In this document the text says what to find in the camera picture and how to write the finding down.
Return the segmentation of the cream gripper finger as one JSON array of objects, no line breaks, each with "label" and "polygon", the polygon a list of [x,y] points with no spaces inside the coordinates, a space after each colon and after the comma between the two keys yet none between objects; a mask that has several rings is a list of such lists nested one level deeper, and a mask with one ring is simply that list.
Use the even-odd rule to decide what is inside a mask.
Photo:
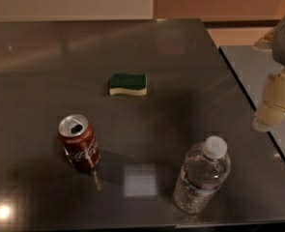
[{"label": "cream gripper finger", "polygon": [[275,28],[270,29],[270,31],[254,43],[253,47],[260,51],[271,51],[274,34]]},{"label": "cream gripper finger", "polygon": [[265,132],[278,126],[285,118],[285,69],[270,74],[265,82],[262,99],[254,114],[252,126]]}]

